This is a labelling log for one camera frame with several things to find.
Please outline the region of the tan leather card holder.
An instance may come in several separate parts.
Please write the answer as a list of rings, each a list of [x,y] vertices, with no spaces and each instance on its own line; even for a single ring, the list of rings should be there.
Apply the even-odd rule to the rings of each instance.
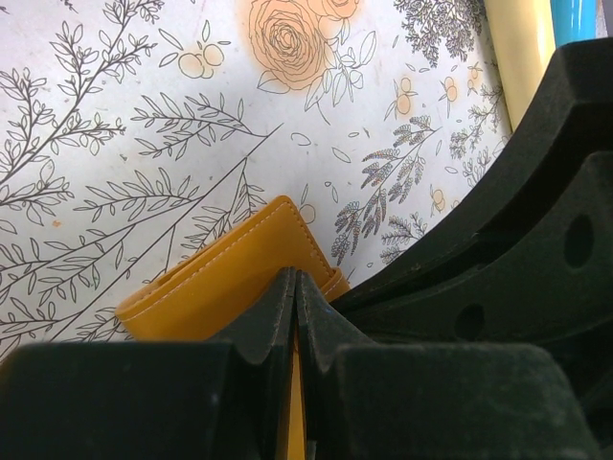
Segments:
[[[280,196],[216,242],[126,298],[118,319],[136,342],[212,338],[252,307],[278,273],[307,273],[328,302],[349,290],[331,266],[293,202]],[[288,453],[307,456],[302,364],[295,311],[289,394]]]

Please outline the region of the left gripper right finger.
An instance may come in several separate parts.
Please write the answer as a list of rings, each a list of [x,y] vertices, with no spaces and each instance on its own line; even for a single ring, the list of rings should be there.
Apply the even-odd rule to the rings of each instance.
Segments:
[[[295,308],[305,436],[317,459],[595,459],[553,357],[528,344],[382,345],[305,272]]]

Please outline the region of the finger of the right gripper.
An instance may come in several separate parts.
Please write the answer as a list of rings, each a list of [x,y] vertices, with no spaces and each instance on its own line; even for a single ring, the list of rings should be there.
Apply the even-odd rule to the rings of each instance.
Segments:
[[[557,49],[484,177],[335,307],[382,345],[528,344],[612,443],[612,42]]]

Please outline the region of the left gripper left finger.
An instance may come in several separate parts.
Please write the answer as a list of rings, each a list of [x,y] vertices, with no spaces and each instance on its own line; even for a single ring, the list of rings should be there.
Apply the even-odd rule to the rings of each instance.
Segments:
[[[1,367],[5,459],[283,459],[296,272],[195,342],[46,343]]]

